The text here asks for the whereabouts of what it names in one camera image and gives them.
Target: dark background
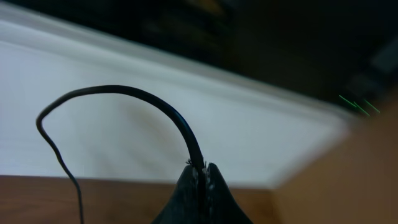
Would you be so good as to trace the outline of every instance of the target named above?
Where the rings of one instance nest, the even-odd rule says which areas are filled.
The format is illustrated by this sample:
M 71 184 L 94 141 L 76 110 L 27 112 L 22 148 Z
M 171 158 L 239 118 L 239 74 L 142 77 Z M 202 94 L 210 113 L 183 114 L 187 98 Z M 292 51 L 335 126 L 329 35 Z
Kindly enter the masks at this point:
M 395 1 L 8 1 L 364 116 L 397 80 Z

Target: white wall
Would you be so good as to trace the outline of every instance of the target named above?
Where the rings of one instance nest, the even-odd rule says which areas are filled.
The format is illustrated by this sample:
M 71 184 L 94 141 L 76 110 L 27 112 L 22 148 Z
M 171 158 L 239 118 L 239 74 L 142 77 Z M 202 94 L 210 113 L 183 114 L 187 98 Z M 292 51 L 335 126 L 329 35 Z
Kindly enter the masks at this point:
M 347 133 L 324 103 L 2 3 L 0 174 L 65 176 L 35 118 L 68 91 L 110 84 L 171 104 L 232 184 L 274 187 Z M 128 96 L 71 100 L 44 127 L 79 177 L 173 182 L 188 159 L 171 120 Z

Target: black cable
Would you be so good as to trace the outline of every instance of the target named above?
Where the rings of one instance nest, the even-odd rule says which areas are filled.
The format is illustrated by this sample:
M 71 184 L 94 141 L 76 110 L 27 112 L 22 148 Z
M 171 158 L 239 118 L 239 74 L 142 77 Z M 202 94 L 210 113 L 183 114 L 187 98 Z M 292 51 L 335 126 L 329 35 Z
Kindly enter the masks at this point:
M 71 91 L 71 92 L 61 96 L 57 100 L 55 100 L 53 103 L 48 105 L 48 107 L 46 107 L 39 114 L 39 116 L 36 119 L 37 130 L 39 130 L 39 133 L 43 136 L 43 138 L 48 142 L 48 144 L 54 150 L 54 153 L 55 153 L 62 169 L 67 173 L 68 177 L 70 178 L 70 180 L 73 182 L 73 184 L 76 187 L 77 194 L 78 194 L 80 223 L 84 224 L 83 202 L 81 200 L 81 190 L 80 190 L 79 183 L 76 181 L 76 178 L 72 175 L 72 173 L 69 171 L 68 167 L 63 162 L 60 151 L 58 150 L 55 143 L 51 140 L 51 138 L 48 136 L 48 134 L 44 131 L 42 121 L 51 111 L 53 111 L 55 108 L 60 106 L 62 103 L 66 102 L 74 97 L 99 94 L 99 93 L 119 93 L 119 94 L 123 94 L 123 95 L 129 95 L 129 96 L 136 97 L 136 98 L 143 100 L 145 102 L 148 102 L 148 103 L 152 104 L 153 106 L 155 106 L 156 108 L 160 109 L 163 113 L 165 113 L 174 122 L 174 124 L 180 130 L 180 132 L 185 140 L 185 143 L 187 144 L 190 159 L 191 159 L 191 164 L 194 168 L 196 168 L 196 170 L 199 173 L 198 199 L 199 199 L 199 201 L 202 201 L 203 195 L 205 194 L 205 175 L 204 175 L 205 164 L 203 162 L 203 156 L 201 154 L 196 137 L 193 134 L 188 123 L 184 120 L 184 118 L 180 115 L 180 113 L 178 113 L 172 106 L 170 106 L 168 103 L 161 100 L 160 98 L 158 98 L 150 93 L 147 93 L 143 90 L 139 90 L 137 88 L 133 88 L 133 87 L 129 87 L 129 86 L 119 86 L 119 85 L 105 85 L 105 86 L 94 86 L 94 87 L 89 87 L 89 88 L 82 88 L 79 90 Z

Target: green led light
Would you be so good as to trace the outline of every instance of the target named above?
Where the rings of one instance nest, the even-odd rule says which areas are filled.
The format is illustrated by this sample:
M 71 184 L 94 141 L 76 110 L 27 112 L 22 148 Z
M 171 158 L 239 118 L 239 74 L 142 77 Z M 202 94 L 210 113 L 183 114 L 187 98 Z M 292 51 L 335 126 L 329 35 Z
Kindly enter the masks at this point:
M 372 104 L 370 104 L 367 100 L 364 99 L 364 101 L 371 106 L 373 109 L 375 109 L 378 113 L 380 113 L 380 111 L 378 109 L 376 109 Z
M 342 97 L 341 95 L 339 95 L 341 99 L 345 100 L 345 102 L 353 105 L 354 107 L 356 107 L 356 105 L 354 105 L 352 102 L 350 102 L 349 100 L 347 100 L 346 98 Z
M 364 109 L 362 109 L 362 107 L 360 107 L 358 104 L 356 104 L 355 101 L 354 101 L 354 104 L 355 104 L 364 114 L 366 114 L 367 116 L 370 116 L 370 114 L 368 114 L 368 112 L 366 112 Z

